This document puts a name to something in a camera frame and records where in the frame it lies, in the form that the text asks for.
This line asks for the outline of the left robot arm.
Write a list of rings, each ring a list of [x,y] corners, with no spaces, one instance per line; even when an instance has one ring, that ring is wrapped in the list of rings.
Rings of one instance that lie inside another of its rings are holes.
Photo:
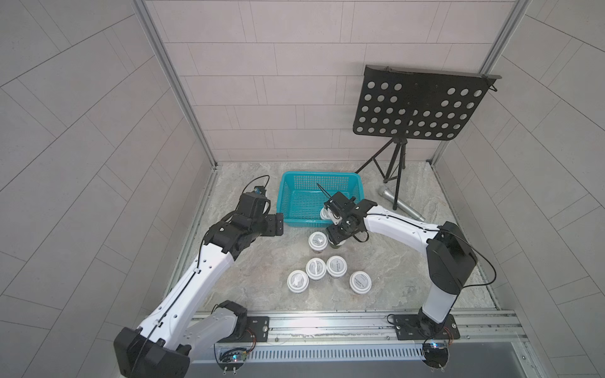
[[[184,377],[198,352],[229,337],[238,315],[219,308],[192,324],[201,302],[239,254],[260,236],[282,236],[284,216],[231,212],[211,226],[199,254],[158,307],[135,328],[123,328],[113,347],[123,377]]]

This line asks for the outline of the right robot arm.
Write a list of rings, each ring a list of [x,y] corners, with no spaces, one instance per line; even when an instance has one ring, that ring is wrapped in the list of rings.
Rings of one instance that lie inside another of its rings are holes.
[[[427,224],[365,199],[346,206],[329,200],[320,217],[332,222],[326,232],[334,246],[359,233],[373,233],[401,242],[426,257],[432,284],[419,312],[421,323],[426,326],[439,328],[444,324],[477,265],[477,254],[458,225],[449,221],[443,225]]]

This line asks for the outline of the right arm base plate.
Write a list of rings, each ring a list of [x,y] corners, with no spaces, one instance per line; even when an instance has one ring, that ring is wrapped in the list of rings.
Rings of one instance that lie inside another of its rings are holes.
[[[460,339],[458,325],[451,314],[436,323],[420,310],[417,314],[389,314],[387,322],[394,327],[399,341]]]

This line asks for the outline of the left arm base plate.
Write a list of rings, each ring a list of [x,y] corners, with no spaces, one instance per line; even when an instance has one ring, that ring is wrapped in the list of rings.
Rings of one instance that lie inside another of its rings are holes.
[[[247,317],[247,324],[240,321],[234,332],[219,343],[264,343],[268,340],[270,317]]]

